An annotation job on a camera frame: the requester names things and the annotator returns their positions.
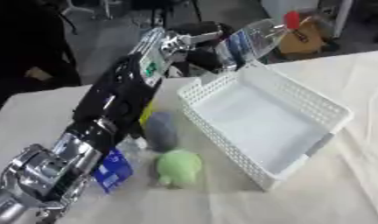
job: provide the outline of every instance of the green ball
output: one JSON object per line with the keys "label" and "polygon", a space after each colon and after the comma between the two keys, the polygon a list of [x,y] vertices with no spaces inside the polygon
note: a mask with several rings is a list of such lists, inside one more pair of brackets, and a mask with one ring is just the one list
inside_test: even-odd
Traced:
{"label": "green ball", "polygon": [[188,150],[169,151],[157,161],[159,183],[163,186],[192,186],[201,169],[199,155]]}

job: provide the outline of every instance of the cardboard box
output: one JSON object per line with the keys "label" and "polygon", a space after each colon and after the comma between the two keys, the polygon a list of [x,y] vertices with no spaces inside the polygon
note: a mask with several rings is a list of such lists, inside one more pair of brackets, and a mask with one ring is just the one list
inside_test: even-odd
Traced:
{"label": "cardboard box", "polygon": [[315,53],[321,50],[325,44],[313,21],[307,21],[301,25],[299,32],[304,34],[308,41],[301,41],[293,32],[288,33],[279,45],[279,50],[283,54],[288,53]]}

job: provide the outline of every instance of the white plastic basket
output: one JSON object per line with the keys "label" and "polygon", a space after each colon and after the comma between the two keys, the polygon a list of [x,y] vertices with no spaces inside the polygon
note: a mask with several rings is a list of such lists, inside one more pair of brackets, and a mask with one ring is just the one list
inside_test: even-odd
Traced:
{"label": "white plastic basket", "polygon": [[186,116],[263,190],[302,166],[353,114],[258,61],[178,91]]}

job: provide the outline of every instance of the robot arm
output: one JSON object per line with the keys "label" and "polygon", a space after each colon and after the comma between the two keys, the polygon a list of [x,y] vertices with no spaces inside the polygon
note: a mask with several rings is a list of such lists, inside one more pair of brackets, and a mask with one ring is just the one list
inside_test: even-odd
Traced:
{"label": "robot arm", "polygon": [[40,209],[40,223],[61,217],[86,187],[109,149],[132,133],[172,63],[199,43],[221,37],[220,26],[196,36],[155,28],[119,59],[88,91],[73,123],[51,150],[31,145],[15,157],[0,178],[0,224],[28,208]]}

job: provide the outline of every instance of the table surface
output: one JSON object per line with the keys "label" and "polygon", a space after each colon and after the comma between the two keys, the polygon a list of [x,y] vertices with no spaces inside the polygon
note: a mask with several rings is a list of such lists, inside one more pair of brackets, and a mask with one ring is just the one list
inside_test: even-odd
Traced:
{"label": "table surface", "polygon": [[[110,195],[92,184],[59,223],[378,223],[378,52],[276,64],[273,68],[347,105],[355,119],[272,192],[241,169],[180,112],[176,90],[192,79],[166,80],[157,109],[174,115],[179,144],[205,163],[193,189],[155,187],[146,167]],[[0,112],[0,172],[25,146],[51,146],[70,123],[88,87],[9,99]],[[17,223],[31,223],[30,210]]]}

